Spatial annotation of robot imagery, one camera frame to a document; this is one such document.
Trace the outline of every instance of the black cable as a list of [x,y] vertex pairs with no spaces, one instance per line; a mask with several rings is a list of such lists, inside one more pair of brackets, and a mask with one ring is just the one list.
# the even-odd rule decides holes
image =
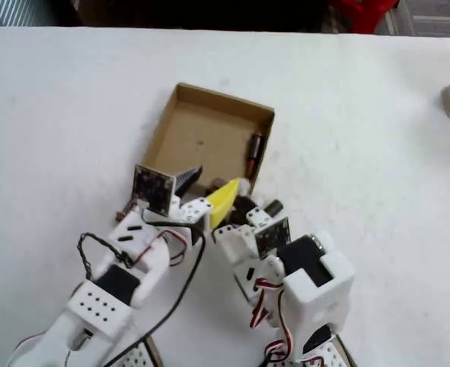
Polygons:
[[69,350],[69,352],[66,354],[65,363],[63,364],[63,367],[67,367],[67,366],[68,366],[67,363],[68,363],[68,361],[69,361],[69,357],[70,357],[70,353],[71,353],[71,352],[72,352],[72,351]]
[[143,219],[143,221],[151,226],[189,228],[191,231],[195,231],[197,233],[197,235],[202,239],[201,248],[199,249],[199,253],[197,254],[196,262],[194,263],[194,266],[191,269],[191,272],[189,273],[189,277],[187,277],[186,282],[184,283],[183,288],[179,293],[179,297],[177,297],[177,300],[175,301],[173,306],[170,308],[169,312],[167,312],[167,314],[154,327],[152,327],[150,330],[148,330],[141,338],[136,340],[134,343],[130,344],[127,348],[125,348],[122,352],[120,352],[116,357],[114,357],[109,362],[107,362],[103,367],[109,367],[111,365],[114,365],[122,356],[125,356],[133,348],[136,348],[138,346],[138,344],[140,344],[140,343],[144,342],[146,339],[148,339],[155,331],[158,330],[159,327],[161,327],[172,316],[172,313],[179,306],[180,301],[183,299],[184,294],[187,291],[187,288],[190,286],[191,281],[194,278],[194,274],[196,273],[199,263],[201,262],[202,254],[204,253],[204,248],[206,246],[206,239],[204,237],[204,234],[202,233],[202,231],[199,228],[197,228],[193,224],[177,223],[177,222],[147,222],[144,219]]
[[109,248],[113,254],[115,254],[115,257],[123,262],[126,266],[126,268],[131,268],[134,265],[134,262],[130,259],[129,255],[126,252],[119,252],[113,245],[111,245],[109,242],[105,241],[104,239],[101,239],[97,235],[86,232],[80,235],[79,243],[77,244],[77,249],[79,250],[80,257],[82,258],[82,263],[84,264],[84,268],[86,270],[86,279],[91,280],[92,279],[92,267],[87,260],[86,254],[84,253],[84,250],[82,248],[84,240],[90,237],[91,239],[95,239],[97,242],[99,242],[104,247]]

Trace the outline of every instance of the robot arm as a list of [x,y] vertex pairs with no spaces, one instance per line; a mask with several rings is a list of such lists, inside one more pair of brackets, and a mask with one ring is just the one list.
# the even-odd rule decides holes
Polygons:
[[215,240],[254,308],[250,328],[263,320],[277,328],[277,340],[265,347],[266,361],[334,360],[333,342],[345,323],[354,279],[350,262],[326,234],[290,241],[286,217],[275,219],[258,207],[244,217],[247,224],[217,229]]
[[[193,245],[200,243],[198,260],[186,282],[188,285],[199,264],[205,235],[213,223],[220,222],[230,209],[238,190],[238,181],[231,181],[220,189],[220,193],[195,199],[182,206],[180,198],[172,194],[174,190],[172,178],[137,167],[134,193],[143,192],[141,197],[137,197],[137,205],[106,240],[91,235],[113,249],[108,251],[93,273],[89,265],[88,279],[76,289],[50,329],[43,336],[19,346],[8,367],[101,366],[120,340],[127,339],[133,313],[141,308],[169,266],[181,261]],[[196,228],[200,235],[194,239],[192,229]],[[79,247],[84,259],[82,243]],[[170,248],[178,249],[175,255],[170,254]],[[120,259],[124,257],[127,260],[125,264],[115,258],[115,253]],[[185,289],[186,285],[167,317],[175,310]],[[148,353],[146,338],[141,342],[138,340],[135,349],[131,347],[127,356],[134,354],[137,360]],[[120,361],[112,359],[106,365],[113,363]],[[155,365],[153,359],[145,363]]]

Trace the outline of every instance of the white perforated part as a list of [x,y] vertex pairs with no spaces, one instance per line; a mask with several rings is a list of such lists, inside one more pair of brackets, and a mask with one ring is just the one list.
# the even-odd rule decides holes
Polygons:
[[216,244],[220,245],[232,265],[247,258],[257,258],[258,250],[252,228],[249,225],[233,228],[224,226],[215,232]]
[[143,343],[138,344],[137,348],[132,349],[126,356],[121,358],[118,367],[154,367],[147,348]]
[[91,281],[85,281],[66,308],[87,321],[110,339],[114,339],[128,322],[133,309]]
[[153,226],[141,220],[139,211],[132,210],[108,238],[125,251],[139,253],[148,246],[156,234],[157,230]]
[[[259,258],[254,258],[233,268],[235,278],[249,301],[252,301],[260,293],[259,290],[254,289],[254,284],[257,278],[262,277],[261,267],[262,261]],[[247,278],[249,272],[252,274],[250,279]]]
[[185,222],[196,223],[202,216],[212,211],[212,204],[204,197],[200,197],[182,205],[180,211]]
[[330,342],[324,342],[322,345],[316,347],[314,350],[308,352],[301,362],[285,362],[282,363],[269,363],[267,367],[281,367],[283,365],[290,367],[320,367],[321,361],[316,360],[313,362],[306,362],[312,359],[313,357],[323,357],[323,367],[348,367],[348,363],[344,361],[338,350],[335,348],[335,345]]
[[248,212],[247,220],[256,228],[255,230],[269,226],[273,222],[272,217],[259,208],[252,209]]

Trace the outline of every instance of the wire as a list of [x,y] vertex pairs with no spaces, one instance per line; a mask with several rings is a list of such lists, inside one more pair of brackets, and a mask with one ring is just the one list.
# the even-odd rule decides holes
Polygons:
[[69,361],[69,357],[70,357],[70,353],[71,353],[72,351],[71,350],[69,350],[69,352],[66,354],[66,357],[65,357],[65,363],[63,364],[63,367],[67,367],[68,365],[67,365],[67,363],[68,363],[68,361]]
[[325,365],[325,360],[321,356],[314,356],[313,358],[308,359],[303,362],[303,367],[307,367],[307,363],[312,365],[313,362],[319,361],[319,367],[323,367]]
[[194,266],[191,269],[191,272],[189,273],[189,276],[187,277],[186,282],[184,283],[182,290],[179,293],[179,296],[177,297],[175,303],[170,308],[170,310],[167,312],[167,314],[154,327],[152,327],[150,330],[148,330],[142,337],[135,340],[134,343],[130,344],[127,348],[125,348],[117,356],[115,356],[113,359],[111,359],[109,362],[107,362],[103,367],[109,367],[111,365],[114,365],[122,356],[126,355],[133,348],[137,347],[138,344],[140,344],[143,341],[145,341],[146,339],[148,339],[153,333],[155,333],[155,331],[158,330],[159,327],[161,327],[172,316],[173,312],[176,310],[176,308],[179,306],[180,302],[184,298],[184,294],[186,293],[187,288],[189,288],[191,281],[194,278],[194,274],[196,273],[199,263],[201,262],[202,254],[204,253],[204,248],[206,247],[206,239],[204,237],[204,234],[202,233],[202,231],[199,228],[197,228],[196,226],[194,226],[192,224],[176,223],[176,222],[146,222],[146,223],[150,224],[152,226],[160,226],[160,227],[167,226],[167,227],[189,228],[189,229],[191,229],[191,231],[195,231],[195,233],[197,233],[197,235],[201,238],[201,240],[202,240],[201,248],[199,249],[199,252],[196,257],[196,262],[194,262]]
[[177,263],[174,263],[174,264],[170,264],[170,266],[176,266],[176,265],[180,264],[184,260],[184,255],[186,254],[187,241],[180,233],[175,232],[171,229],[164,229],[164,230],[160,231],[155,236],[155,238],[150,241],[150,244],[145,248],[145,250],[143,250],[142,252],[140,252],[138,254],[137,258],[134,260],[134,264],[137,264],[141,260],[141,258],[143,258],[143,256],[152,249],[152,244],[160,237],[163,237],[165,242],[167,242],[167,244],[168,244],[167,238],[165,237],[166,233],[171,234],[173,237],[178,239],[183,244],[183,249],[181,251],[179,251],[176,255],[170,256],[170,260],[175,260],[176,258],[181,258],[180,261],[178,261]]
[[252,320],[250,321],[250,328],[255,329],[263,319],[269,314],[269,311],[264,309],[264,297],[265,290],[276,291],[281,289],[283,286],[280,284],[272,284],[268,282],[265,278],[257,278],[254,283],[254,287],[262,288],[261,295],[258,298],[255,308],[252,310]]
[[126,252],[119,252],[113,245],[111,245],[109,242],[105,241],[104,239],[101,239],[97,235],[86,232],[80,235],[79,243],[77,244],[77,249],[79,250],[80,257],[82,258],[82,263],[84,264],[84,268],[86,270],[86,279],[91,280],[92,279],[92,267],[87,260],[86,254],[84,253],[84,250],[82,248],[84,240],[90,237],[91,239],[95,239],[99,244],[109,248],[113,254],[115,254],[115,257],[123,262],[126,266],[126,268],[131,268],[134,265],[134,262],[130,259],[128,254]]
[[[279,310],[280,325],[283,328],[284,335],[286,336],[286,340],[279,339],[279,340],[276,340],[275,342],[270,343],[269,345],[267,345],[265,347],[264,354],[266,356],[266,360],[269,363],[278,363],[278,362],[285,361],[286,359],[289,358],[289,356],[291,355],[291,352],[293,350],[293,336],[292,336],[290,330],[288,329],[288,327],[286,326],[286,323],[284,321],[283,311],[281,308],[281,304],[282,304],[281,301],[282,301],[283,295],[284,295],[284,290],[282,290],[279,293],[279,297],[277,298],[277,308]],[[286,352],[283,352],[282,350],[277,350],[284,344],[286,344]],[[280,357],[278,359],[272,359],[271,358],[272,355],[277,355],[277,356],[282,356],[282,357]]]
[[45,334],[45,333],[46,333],[46,330],[45,330],[45,331],[42,331],[41,333],[34,334],[34,335],[31,335],[31,336],[27,336],[27,337],[25,337],[25,338],[19,340],[19,343],[18,343],[18,344],[16,345],[16,347],[12,350],[12,352],[14,353],[14,352],[16,351],[16,349],[18,349],[22,344],[26,343],[28,340],[31,340],[31,339],[33,339],[33,338],[36,338],[37,336],[41,336],[41,335],[43,335],[43,334]]

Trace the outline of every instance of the circuit board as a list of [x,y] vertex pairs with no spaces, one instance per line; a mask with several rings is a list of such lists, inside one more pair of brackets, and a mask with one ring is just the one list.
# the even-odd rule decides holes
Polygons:
[[134,169],[133,199],[146,201],[152,212],[169,216],[175,184],[175,177],[137,165]]
[[270,251],[291,241],[287,217],[255,233],[258,254],[264,259]]

